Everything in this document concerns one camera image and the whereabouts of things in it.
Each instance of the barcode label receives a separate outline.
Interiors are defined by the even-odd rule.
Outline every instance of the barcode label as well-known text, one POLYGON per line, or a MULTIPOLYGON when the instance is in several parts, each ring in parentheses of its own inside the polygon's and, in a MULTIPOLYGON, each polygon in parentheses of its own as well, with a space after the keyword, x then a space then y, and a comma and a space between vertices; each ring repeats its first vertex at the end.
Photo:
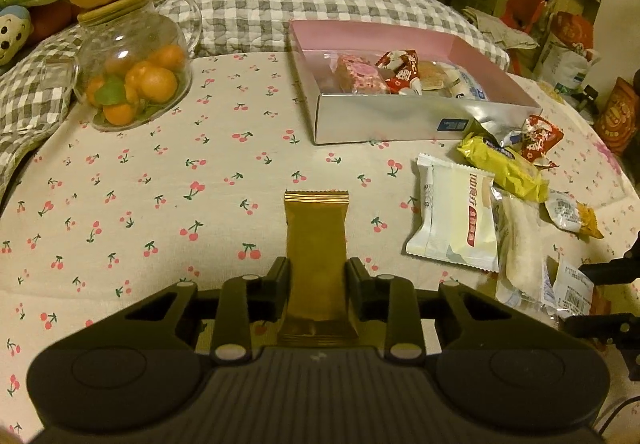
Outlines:
POLYGON ((588 316, 593 300, 593 283, 575 267, 560 257, 558 276, 554 283, 554 293, 558 313, 567 316, 588 316))
POLYGON ((574 316, 586 316, 589 314, 591 305, 588 305, 586 300, 572 287, 566 288, 566 295, 562 300, 564 307, 569 310, 574 316))

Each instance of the red candy wrapper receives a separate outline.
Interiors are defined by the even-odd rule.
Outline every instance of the red candy wrapper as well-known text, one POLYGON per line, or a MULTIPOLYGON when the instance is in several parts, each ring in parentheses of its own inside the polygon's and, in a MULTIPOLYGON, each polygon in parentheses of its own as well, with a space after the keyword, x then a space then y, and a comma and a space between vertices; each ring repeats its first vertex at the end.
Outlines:
POLYGON ((564 137, 562 130, 539 115, 530 115, 522 128, 522 156, 542 169, 558 167, 546 159, 546 154, 564 137))
POLYGON ((418 56, 415 50, 392 50, 376 63, 378 68, 394 72, 394 77, 385 79, 391 93, 417 93, 422 95, 418 56))

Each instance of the stuffed toy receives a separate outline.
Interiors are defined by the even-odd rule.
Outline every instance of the stuffed toy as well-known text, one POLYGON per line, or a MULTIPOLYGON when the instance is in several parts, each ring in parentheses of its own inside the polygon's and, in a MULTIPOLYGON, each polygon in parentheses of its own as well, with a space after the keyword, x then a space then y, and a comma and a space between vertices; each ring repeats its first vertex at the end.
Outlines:
POLYGON ((31 34, 29 11, 11 5, 0 11, 0 66, 9 64, 31 34))

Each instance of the cable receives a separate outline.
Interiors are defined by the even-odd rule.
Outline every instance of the cable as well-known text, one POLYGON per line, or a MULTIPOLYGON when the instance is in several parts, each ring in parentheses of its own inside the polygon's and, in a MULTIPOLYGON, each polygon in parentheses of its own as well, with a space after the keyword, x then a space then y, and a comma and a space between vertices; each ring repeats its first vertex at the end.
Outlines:
POLYGON ((609 415, 609 418, 605 421, 605 423, 600 427, 600 431, 598 432, 598 434, 602 436, 602 434, 609 427, 609 424, 611 424, 613 420, 618 416, 618 413, 620 413, 624 408, 629 406, 629 404, 633 404, 635 402, 640 402, 640 395, 636 395, 635 397, 630 397, 626 399, 624 402, 621 402, 618 405, 618 407, 611 413, 611 415, 609 415))

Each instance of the yellow snack wrapper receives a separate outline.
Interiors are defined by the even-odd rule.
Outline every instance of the yellow snack wrapper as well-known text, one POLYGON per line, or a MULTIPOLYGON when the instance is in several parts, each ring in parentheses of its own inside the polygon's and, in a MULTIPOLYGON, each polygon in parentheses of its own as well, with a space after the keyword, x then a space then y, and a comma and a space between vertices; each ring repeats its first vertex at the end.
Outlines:
POLYGON ((598 230, 596 212, 588 205, 571 198, 568 194, 549 191, 545 207, 558 229, 597 239, 604 238, 598 230))
POLYGON ((493 173, 494 182, 523 200, 545 202, 549 182, 530 162, 511 148, 500 148, 488 138, 470 133, 458 151, 478 169, 493 173))

